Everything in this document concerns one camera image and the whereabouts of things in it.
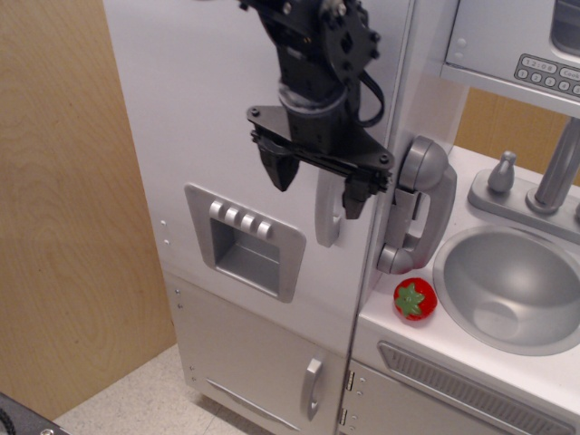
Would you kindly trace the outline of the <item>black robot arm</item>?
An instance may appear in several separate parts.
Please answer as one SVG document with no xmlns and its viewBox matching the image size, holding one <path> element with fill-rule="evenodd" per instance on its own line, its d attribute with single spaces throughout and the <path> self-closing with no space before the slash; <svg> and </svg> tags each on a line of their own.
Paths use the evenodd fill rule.
<svg viewBox="0 0 580 435">
<path fill-rule="evenodd" d="M 273 42 L 280 70 L 277 106 L 254 106 L 253 124 L 265 170 L 281 191 L 305 162 L 344 179 L 342 204 L 358 218 L 366 200 L 387 189 L 391 153 L 368 130 L 385 97 L 366 66 L 379 58 L 380 35 L 359 1 L 242 1 Z"/>
</svg>

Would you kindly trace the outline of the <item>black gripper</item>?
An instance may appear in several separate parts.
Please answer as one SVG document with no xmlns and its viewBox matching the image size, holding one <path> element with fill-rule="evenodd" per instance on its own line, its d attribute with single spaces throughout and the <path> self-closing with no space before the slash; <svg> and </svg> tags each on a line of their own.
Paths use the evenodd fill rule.
<svg viewBox="0 0 580 435">
<path fill-rule="evenodd" d="M 346 103 L 323 111 L 293 111 L 284 106 L 253 106 L 246 112 L 252 141 L 280 191 L 287 191 L 300 162 L 345 178 L 342 194 L 347 219 L 358 219 L 373 193 L 388 187 L 393 156 L 366 129 L 382 119 L 384 109 L 358 120 Z"/>
</svg>

